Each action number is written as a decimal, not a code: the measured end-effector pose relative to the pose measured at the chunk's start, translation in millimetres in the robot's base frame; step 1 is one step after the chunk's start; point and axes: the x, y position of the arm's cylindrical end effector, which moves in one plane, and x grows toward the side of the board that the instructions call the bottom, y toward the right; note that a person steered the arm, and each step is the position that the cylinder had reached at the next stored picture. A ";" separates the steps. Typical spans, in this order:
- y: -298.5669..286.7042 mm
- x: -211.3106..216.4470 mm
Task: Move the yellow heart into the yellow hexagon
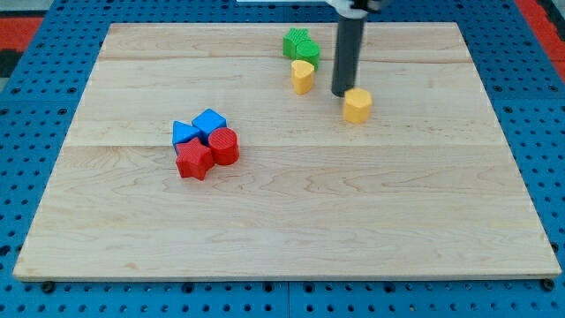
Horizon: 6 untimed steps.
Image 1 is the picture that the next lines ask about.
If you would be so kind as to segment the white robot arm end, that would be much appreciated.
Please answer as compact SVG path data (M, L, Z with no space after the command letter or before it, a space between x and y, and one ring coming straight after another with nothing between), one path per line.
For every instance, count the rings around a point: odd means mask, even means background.
M369 13L384 9L391 0L325 0L340 17L364 19Z

